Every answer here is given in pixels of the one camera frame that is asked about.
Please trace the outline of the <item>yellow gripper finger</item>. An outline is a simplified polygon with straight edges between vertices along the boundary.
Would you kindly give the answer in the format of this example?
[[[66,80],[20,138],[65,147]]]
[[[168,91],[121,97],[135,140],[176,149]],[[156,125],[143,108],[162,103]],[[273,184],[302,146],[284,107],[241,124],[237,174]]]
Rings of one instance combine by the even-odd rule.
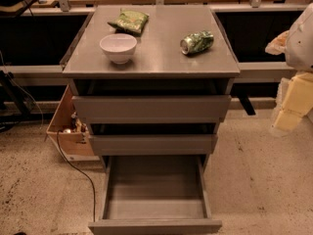
[[[313,109],[313,73],[299,71],[291,79],[282,78],[270,132],[280,137],[291,133]]]
[[[270,43],[265,47],[265,52],[271,55],[280,55],[286,51],[287,38],[289,36],[289,31],[286,30],[275,37]]]

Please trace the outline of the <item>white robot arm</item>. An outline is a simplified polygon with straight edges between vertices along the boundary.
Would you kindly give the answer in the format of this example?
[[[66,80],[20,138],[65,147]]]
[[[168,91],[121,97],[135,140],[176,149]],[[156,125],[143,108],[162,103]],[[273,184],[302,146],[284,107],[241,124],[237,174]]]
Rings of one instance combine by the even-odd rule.
[[[296,70],[283,78],[277,93],[270,131],[275,136],[291,133],[313,109],[313,4],[265,47],[271,55],[285,54],[286,63]]]

